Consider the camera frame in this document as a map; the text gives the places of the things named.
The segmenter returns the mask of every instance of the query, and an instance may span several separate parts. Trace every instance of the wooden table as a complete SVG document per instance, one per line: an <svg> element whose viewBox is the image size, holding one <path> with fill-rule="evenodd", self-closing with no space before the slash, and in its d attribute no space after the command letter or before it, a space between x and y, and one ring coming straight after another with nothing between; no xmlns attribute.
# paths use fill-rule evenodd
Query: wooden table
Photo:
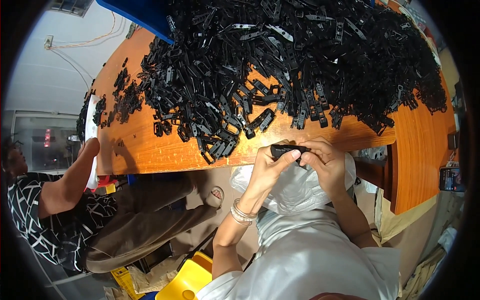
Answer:
<svg viewBox="0 0 480 300"><path fill-rule="evenodd" d="M115 90L113 83L122 64L128 57L126 67L132 79L140 83L136 75L142 71L140 62L149 53L149 43L154 35L145 29L135 32L130 39L120 44L106 65L98 74L92 88L96 94L107 97L106 112L113 110ZM257 78L265 85L275 83L260 76L256 71L249 79ZM445 80L442 85L446 90ZM250 120L258 116L265 108L253 107ZM283 139L302 142L317 136L323 136L335 147L343 151L359 150L381 145L389 147L389 168L376 170L377 184L383 186L392 200L392 211L396 214L407 211L430 199L438 192L439 167L444 165L449 156L447 151L447 134L455 131L453 109L448 101L446 113L437 112L430 115L427 108L419 102L419 108L410 111L401 106L392 114L395 127L387 128L377 136L368 126L358 122L356 117L343 118L340 130L331 127L331 118L327 116L329 126L320 128L319 122L307 121L304 130L291 129L291 117L277 113L275 120L265 133L247 140L240 135L240 142L232 155L213 165L208 165L200 155L195 139L183 143L176 132L159 138L153 132L154 110L143 106L142 111L130 115L128 123L114 121L108 128L99 129L100 153L97 172L99 175L155 173L186 171L205 168L231 167L252 164L259 147ZM119 146L123 140L124 147Z"/></svg>

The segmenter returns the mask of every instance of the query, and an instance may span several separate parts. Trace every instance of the white shirt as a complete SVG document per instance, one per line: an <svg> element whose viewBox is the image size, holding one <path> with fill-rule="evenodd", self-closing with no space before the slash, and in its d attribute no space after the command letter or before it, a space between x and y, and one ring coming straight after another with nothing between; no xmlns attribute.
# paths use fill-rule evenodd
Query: white shirt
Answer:
<svg viewBox="0 0 480 300"><path fill-rule="evenodd" d="M259 251L245 271L216 278L199 300L308 300L321 293L396 299L400 250L360 249L333 209L276 216L259 230Z"/></svg>

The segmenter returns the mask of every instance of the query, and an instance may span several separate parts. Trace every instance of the electrical wire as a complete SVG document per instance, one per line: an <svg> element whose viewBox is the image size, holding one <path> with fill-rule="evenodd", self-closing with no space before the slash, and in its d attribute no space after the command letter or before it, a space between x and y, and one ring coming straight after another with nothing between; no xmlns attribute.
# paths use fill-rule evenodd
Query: electrical wire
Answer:
<svg viewBox="0 0 480 300"><path fill-rule="evenodd" d="M85 78L83 77L82 73L80 73L80 71L77 68L75 68L75 66L71 62L69 62L66 58L64 58L62 55L60 55L59 53L57 53L56 51L53 51L53 50L52 50L52 52L55 53L56 55L60 56L61 59L63 59L67 63L69 63L79 73L80 77L82 78L82 80L85 82L85 85L87 86L87 90L89 90L90 86L88 85L87 81L85 81Z"/></svg>
<svg viewBox="0 0 480 300"><path fill-rule="evenodd" d="M63 55L65 58L71 60L71 61L72 61L73 63L75 63L77 66L79 66L80 69L84 70L84 71L85 71L85 74L87 74L88 77L90 77L90 79L93 80L92 75L90 75L90 74L88 73L88 71L85 70L85 68L84 68L81 64L79 64L76 60L74 60L70 55L68 55L67 53L65 53L65 52L63 52L63 51L61 51L61 50L58 50L58 49L55 50L55 51L57 51L58 53L60 53L61 55Z"/></svg>
<svg viewBox="0 0 480 300"><path fill-rule="evenodd" d="M88 43L91 43L91 42L93 42L93 41L96 41L96 40L98 40L99 38L103 38L103 37L106 37L106 36L111 35L111 34L113 33L113 29L115 28L115 22L116 22L115 14L114 14L113 12L111 12L111 13L112 13L112 16L113 16L113 25L112 25L112 29L110 30L109 33L104 34L104 35L102 35L102 36L97 36L97 37L94 38L94 39L91 39L91 40L89 40L89 41L86 41L86 42L83 42L83 43L80 43L80 44L64 45L64 46L51 46L51 47L49 47L49 48L47 48L47 49L71 48L71 47L83 46L83 45L85 45L85 44L88 44Z"/></svg>

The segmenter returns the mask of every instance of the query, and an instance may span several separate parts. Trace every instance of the wall outlet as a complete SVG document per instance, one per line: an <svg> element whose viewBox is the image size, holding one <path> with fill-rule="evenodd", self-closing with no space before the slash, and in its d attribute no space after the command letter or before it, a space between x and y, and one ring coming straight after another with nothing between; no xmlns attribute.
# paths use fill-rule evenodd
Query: wall outlet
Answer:
<svg viewBox="0 0 480 300"><path fill-rule="evenodd" d="M45 38L44 47L45 49L50 49L52 47L53 36L47 36Z"/></svg>

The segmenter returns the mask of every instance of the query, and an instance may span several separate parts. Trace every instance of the brown pants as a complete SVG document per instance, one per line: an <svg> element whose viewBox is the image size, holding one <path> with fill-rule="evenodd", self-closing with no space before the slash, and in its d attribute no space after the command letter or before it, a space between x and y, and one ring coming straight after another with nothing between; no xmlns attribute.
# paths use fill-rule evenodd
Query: brown pants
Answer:
<svg viewBox="0 0 480 300"><path fill-rule="evenodd" d="M216 209L200 205L184 211L161 208L192 192L185 177L169 182L139 182L112 196L118 210L113 219L89 243L84 266L93 273L105 273L131 264L158 247L215 216Z"/></svg>

